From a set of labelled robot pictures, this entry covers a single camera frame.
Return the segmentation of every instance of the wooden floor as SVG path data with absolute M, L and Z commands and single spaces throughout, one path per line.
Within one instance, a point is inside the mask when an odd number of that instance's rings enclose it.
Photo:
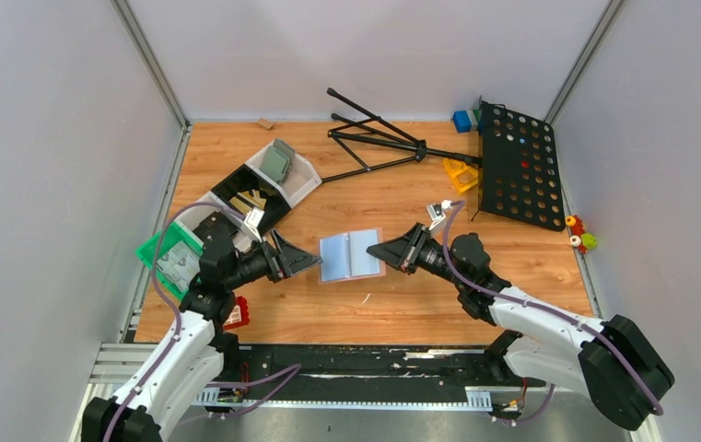
M 477 155 L 476 134 L 456 134 L 450 122 L 401 122 L 405 131 L 430 147 Z M 357 163 L 326 136 L 329 122 L 278 123 L 265 131 L 255 123 L 199 123 L 187 148 L 171 212 L 195 201 L 273 138 L 281 138 L 325 177 L 357 169 Z M 368 164 L 405 157 L 385 147 L 352 145 Z M 415 222 L 428 224 L 425 206 L 459 199 L 442 160 L 321 185 L 276 228 L 291 243 L 312 252 L 318 239 L 350 230 L 380 227 L 388 240 Z M 451 236 L 478 232 L 491 255 L 491 267 L 529 294 L 591 314 L 567 233 L 555 233 L 500 216 L 479 214 L 475 190 L 458 215 Z M 320 285 L 310 269 L 279 284 L 259 280 L 236 293 L 250 302 L 251 324 L 234 332 L 243 343 L 491 343 L 501 332 L 470 319 L 456 300 L 456 289 L 424 271 Z M 172 321 L 168 307 L 149 290 L 135 339 L 159 341 Z

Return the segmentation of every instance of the blue notebook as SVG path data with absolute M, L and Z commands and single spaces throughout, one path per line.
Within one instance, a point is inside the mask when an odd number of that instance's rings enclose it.
M 367 247 L 379 242 L 380 233 L 376 228 L 321 239 L 321 282 L 381 273 L 380 260 L 367 253 Z

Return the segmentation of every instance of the red toy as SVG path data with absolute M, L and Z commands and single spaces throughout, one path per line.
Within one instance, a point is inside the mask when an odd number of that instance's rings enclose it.
M 247 310 L 247 299 L 236 297 L 236 307 L 230 311 L 228 320 L 223 324 L 223 330 L 236 329 L 250 323 L 250 312 Z
M 597 239 L 586 231 L 583 221 L 577 215 L 568 216 L 565 219 L 565 224 L 569 228 L 570 244 L 578 249 L 581 255 L 585 255 L 587 251 L 597 247 Z

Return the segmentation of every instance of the green crate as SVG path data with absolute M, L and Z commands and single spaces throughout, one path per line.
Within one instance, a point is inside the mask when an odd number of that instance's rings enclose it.
M 158 232 L 154 237 L 148 239 L 135 251 L 135 254 L 138 255 L 138 259 L 141 260 L 146 268 L 150 270 L 152 269 L 152 257 L 155 255 L 155 247 L 158 245 L 159 238 L 160 235 Z M 190 250 L 192 250 L 198 256 L 201 256 L 203 253 L 203 246 L 199 244 L 195 238 L 187 233 L 187 231 L 185 231 L 180 225 L 173 223 L 171 224 L 171 227 L 169 227 L 166 237 L 163 239 L 163 244 L 160 246 L 160 255 L 157 259 L 155 259 L 155 261 L 159 260 L 161 256 L 168 253 L 172 247 L 180 242 L 187 244 L 187 247 L 189 247 Z M 181 300 L 187 294 L 187 291 L 180 291 L 180 289 L 169 281 L 169 279 L 166 278 L 166 276 L 160 271 L 158 271 L 157 277 L 160 283 L 163 284 L 163 286 L 165 286 L 177 299 Z

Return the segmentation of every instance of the black pegboard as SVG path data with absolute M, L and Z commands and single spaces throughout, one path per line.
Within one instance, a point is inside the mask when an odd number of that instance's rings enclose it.
M 564 230 L 554 129 L 529 115 L 485 101 L 481 112 L 480 209 L 551 230 Z

